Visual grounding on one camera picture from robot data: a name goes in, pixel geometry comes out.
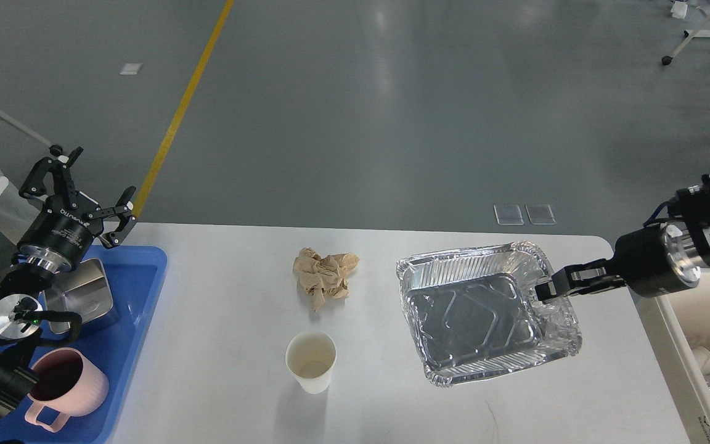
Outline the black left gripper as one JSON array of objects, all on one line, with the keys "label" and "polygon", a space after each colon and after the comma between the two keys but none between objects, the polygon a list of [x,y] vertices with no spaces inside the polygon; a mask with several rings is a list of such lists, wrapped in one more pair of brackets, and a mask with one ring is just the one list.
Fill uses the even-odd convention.
[{"label": "black left gripper", "polygon": [[[47,157],[38,160],[18,189],[23,199],[43,204],[30,227],[17,244],[17,261],[42,265],[52,273],[76,269],[94,239],[106,249],[122,244],[137,223],[132,198],[136,187],[124,189],[114,206],[101,208],[96,200],[80,197],[71,178],[71,166],[84,149],[77,147],[68,155],[62,147],[50,146]],[[106,231],[105,220],[116,220]]]}]

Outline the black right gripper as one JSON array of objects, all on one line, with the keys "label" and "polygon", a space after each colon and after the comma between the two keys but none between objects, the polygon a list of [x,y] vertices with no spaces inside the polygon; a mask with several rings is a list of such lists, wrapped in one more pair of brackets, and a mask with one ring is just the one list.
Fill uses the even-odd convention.
[{"label": "black right gripper", "polygon": [[[600,294],[628,286],[637,295],[653,298],[695,289],[701,265],[686,229],[674,224],[648,226],[619,237],[613,261],[601,258],[566,265],[547,282],[534,286],[538,301]],[[584,285],[566,289],[564,285]]]}]

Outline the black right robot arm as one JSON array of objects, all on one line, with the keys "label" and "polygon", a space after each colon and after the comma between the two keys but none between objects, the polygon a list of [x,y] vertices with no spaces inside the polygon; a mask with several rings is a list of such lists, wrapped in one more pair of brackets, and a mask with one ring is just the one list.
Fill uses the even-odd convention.
[{"label": "black right robot arm", "polygon": [[566,265],[536,284],[541,302],[628,287],[645,298],[698,287],[710,268],[710,175],[678,189],[639,230],[617,239],[611,258]]}]

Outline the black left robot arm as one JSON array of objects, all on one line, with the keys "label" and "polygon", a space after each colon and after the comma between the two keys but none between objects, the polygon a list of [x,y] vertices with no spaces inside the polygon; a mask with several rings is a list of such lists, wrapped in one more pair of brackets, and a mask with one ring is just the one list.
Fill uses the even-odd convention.
[{"label": "black left robot arm", "polygon": [[65,154],[54,144],[37,161],[18,194],[42,200],[36,219],[16,245],[11,265],[0,273],[0,419],[14,411],[38,382],[29,363],[37,348],[60,348],[81,335],[82,317],[71,310],[48,310],[39,295],[61,273],[79,267],[93,242],[113,249],[137,222],[134,186],[115,205],[104,207],[77,189],[71,167],[83,149]]}]

